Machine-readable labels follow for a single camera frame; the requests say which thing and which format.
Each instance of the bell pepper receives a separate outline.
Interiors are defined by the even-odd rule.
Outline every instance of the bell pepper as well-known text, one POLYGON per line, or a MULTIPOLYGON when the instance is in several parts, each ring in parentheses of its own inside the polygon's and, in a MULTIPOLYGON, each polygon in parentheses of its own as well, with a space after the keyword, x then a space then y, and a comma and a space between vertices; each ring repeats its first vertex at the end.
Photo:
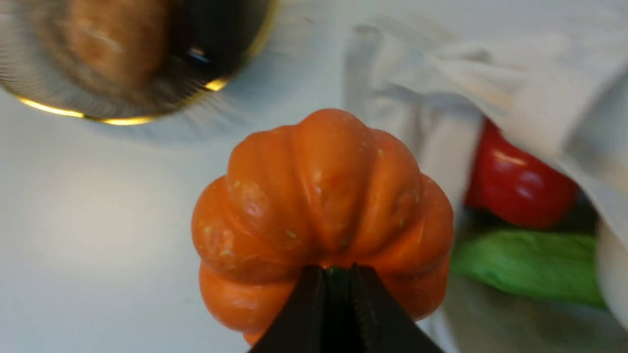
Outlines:
POLYGON ((578 185, 510 144, 486 119, 465 205, 519 227, 549 229, 576 202, 578 185))

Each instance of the green cucumber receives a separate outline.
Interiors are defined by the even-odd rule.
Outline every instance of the green cucumber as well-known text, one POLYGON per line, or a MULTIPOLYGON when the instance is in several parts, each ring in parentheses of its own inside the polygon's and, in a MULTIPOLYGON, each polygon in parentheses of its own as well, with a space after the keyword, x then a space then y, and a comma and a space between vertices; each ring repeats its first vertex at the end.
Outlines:
POLYGON ((454 249, 451 271, 513 295, 605 307, 585 234, 488 231, 454 249))

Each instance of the pumpkin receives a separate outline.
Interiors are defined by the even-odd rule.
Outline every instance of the pumpkin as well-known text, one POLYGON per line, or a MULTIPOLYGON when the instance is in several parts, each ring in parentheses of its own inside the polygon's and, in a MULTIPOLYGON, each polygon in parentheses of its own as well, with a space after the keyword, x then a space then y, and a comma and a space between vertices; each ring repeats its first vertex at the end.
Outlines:
POLYGON ((255 344, 306 264, 372 266, 410 317, 429 315, 445 296, 453 212, 400 140, 325 109, 239 143, 192 237, 206 307, 255 344))

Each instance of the white towel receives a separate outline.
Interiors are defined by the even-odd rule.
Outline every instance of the white towel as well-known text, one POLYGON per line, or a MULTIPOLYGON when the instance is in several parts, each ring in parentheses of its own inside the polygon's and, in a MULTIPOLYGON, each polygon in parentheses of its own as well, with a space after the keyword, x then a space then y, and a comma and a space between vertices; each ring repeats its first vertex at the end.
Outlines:
MULTIPOLYGON (((574 179, 628 248, 628 18, 588 9, 496 32, 457 41, 425 18, 372 18, 350 39, 344 108, 404 141, 456 211, 485 114, 574 179)), ((446 315, 422 327, 459 352, 446 315)))

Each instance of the white surface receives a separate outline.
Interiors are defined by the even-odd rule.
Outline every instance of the white surface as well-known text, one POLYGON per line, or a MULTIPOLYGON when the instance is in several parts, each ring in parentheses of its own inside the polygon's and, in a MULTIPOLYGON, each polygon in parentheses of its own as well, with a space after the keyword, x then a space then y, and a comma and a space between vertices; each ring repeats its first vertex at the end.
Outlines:
POLYGON ((601 222, 597 243, 597 276, 604 300, 628 330, 628 250, 609 226, 601 222))
MULTIPOLYGON (((275 90, 263 78, 280 68, 258 60, 230 88, 248 97, 231 104, 246 106, 251 119, 222 134, 191 131, 176 118, 97 126, 0 94, 0 352, 245 351, 241 336, 214 322, 200 299, 188 225, 196 198, 248 133, 339 107, 350 28, 394 3, 474 35, 586 1, 331 1, 316 10, 325 15, 314 24, 321 32, 311 38, 307 70, 285 75, 275 90), (246 94, 251 82, 257 88, 246 94)), ((287 22, 299 26, 298 13, 287 22)))

